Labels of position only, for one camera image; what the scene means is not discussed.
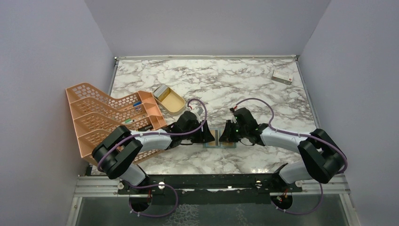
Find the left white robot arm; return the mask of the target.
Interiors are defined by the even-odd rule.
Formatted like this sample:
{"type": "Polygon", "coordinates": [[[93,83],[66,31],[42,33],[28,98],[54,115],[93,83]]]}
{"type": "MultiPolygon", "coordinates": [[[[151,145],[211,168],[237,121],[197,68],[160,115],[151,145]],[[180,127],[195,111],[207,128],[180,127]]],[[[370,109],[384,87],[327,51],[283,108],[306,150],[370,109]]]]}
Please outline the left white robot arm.
{"type": "Polygon", "coordinates": [[[118,126],[92,151],[92,157],[99,171],[109,179],[119,178],[130,183],[136,193],[143,193],[148,187],[148,175],[134,159],[139,153],[152,150],[169,150],[180,146],[182,141],[194,143],[213,141],[207,120],[200,121],[191,111],[185,111],[176,122],[154,131],[129,130],[118,126]]]}

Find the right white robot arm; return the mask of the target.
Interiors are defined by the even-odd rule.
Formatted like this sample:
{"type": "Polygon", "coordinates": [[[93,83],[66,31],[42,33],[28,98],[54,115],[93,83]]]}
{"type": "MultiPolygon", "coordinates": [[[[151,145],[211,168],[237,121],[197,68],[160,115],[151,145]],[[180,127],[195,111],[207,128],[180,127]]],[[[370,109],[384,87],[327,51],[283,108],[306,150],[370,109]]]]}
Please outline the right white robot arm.
{"type": "Polygon", "coordinates": [[[326,184],[345,166],[344,156],[331,137],[316,129],[309,134],[288,134],[273,130],[267,123],[257,123],[246,108],[233,111],[233,120],[227,120],[220,142],[236,143],[246,138],[252,145],[274,146],[298,153],[301,160],[279,167],[271,179],[272,187],[279,192],[290,184],[314,179],[326,184]]]}

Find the green card holder wallet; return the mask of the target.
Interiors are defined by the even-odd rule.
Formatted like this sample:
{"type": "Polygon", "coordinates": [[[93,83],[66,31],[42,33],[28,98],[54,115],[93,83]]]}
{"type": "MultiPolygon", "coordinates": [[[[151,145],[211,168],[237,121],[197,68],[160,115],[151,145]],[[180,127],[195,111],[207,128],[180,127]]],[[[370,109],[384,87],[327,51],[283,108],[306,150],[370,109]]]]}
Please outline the green card holder wallet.
{"type": "Polygon", "coordinates": [[[217,148],[217,149],[227,149],[222,147],[222,142],[219,142],[219,137],[221,136],[223,129],[210,129],[211,133],[215,137],[215,141],[209,142],[209,143],[204,143],[203,148],[217,148]]]}

